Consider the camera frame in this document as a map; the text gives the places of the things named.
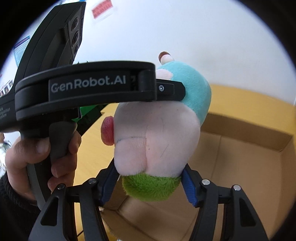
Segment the person left hand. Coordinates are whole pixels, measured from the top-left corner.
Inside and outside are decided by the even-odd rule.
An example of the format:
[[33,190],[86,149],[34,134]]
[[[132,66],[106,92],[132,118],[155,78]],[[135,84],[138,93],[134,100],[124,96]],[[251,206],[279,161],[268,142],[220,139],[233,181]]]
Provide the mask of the person left hand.
[[[53,177],[47,184],[51,191],[60,183],[66,186],[74,184],[77,153],[81,142],[81,135],[74,132],[68,146],[68,154],[53,161],[51,167]],[[29,201],[35,201],[36,198],[29,183],[27,165],[44,161],[49,156],[50,147],[49,138],[39,140],[18,138],[6,153],[6,172],[9,183],[18,195]]]

